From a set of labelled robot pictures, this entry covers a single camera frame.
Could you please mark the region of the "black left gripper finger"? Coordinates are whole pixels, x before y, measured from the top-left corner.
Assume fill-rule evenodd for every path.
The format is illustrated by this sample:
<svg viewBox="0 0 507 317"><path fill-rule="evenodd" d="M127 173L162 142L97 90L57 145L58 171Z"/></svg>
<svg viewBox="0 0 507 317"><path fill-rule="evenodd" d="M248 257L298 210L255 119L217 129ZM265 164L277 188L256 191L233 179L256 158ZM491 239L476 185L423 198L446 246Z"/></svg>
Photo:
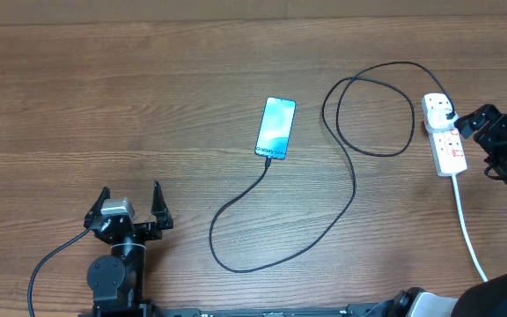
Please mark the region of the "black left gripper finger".
<svg viewBox="0 0 507 317"><path fill-rule="evenodd" d="M173 229L173 217L169 212L162 189L158 181L154 181L151 214L156 218L160 230Z"/></svg>
<svg viewBox="0 0 507 317"><path fill-rule="evenodd" d="M84 216L84 228L90 228L94 224L95 220L101 216L101 208L103 206L103 203L109 198L110 189L108 187L103 187L97 201Z"/></svg>

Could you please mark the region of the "Samsung Galaxy smartphone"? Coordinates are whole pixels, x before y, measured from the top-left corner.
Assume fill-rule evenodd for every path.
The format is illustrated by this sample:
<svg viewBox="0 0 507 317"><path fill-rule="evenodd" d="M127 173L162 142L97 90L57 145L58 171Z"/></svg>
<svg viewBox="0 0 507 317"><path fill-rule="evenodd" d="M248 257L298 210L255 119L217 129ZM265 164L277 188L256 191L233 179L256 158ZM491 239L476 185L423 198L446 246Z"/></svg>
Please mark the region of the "Samsung Galaxy smartphone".
<svg viewBox="0 0 507 317"><path fill-rule="evenodd" d="M256 155L286 159L296 108L294 100L267 98L254 147Z"/></svg>

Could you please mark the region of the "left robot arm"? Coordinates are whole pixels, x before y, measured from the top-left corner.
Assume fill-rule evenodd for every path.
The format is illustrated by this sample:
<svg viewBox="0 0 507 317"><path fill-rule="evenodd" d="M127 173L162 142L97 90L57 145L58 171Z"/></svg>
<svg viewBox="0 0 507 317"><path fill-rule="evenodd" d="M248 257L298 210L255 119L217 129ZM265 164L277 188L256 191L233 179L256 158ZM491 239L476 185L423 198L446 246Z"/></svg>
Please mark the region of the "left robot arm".
<svg viewBox="0 0 507 317"><path fill-rule="evenodd" d="M84 217L84 227L111 247L110 254L94 260L87 270L93 316L161 314L154 301L143 295L146 243L161 240L162 231L173 228L173 217L157 181L151 215L153 222L137 223L131 201L126 197L113 199L109 188L103 188Z"/></svg>

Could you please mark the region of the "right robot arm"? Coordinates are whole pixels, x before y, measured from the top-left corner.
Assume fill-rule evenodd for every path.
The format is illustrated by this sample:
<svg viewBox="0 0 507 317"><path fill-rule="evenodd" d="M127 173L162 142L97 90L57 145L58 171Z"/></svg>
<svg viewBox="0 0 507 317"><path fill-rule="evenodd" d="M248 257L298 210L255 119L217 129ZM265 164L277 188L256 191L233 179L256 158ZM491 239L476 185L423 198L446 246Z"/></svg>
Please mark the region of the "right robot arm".
<svg viewBox="0 0 507 317"><path fill-rule="evenodd" d="M452 181L466 171L462 139L472 137L487 152L485 174L507 184L507 114L485 104L471 114L457 116L448 97L429 93L422 98L424 126L428 132L437 175ZM399 292L368 311L370 316L507 316L507 274L489 279L447 298L413 287Z"/></svg>

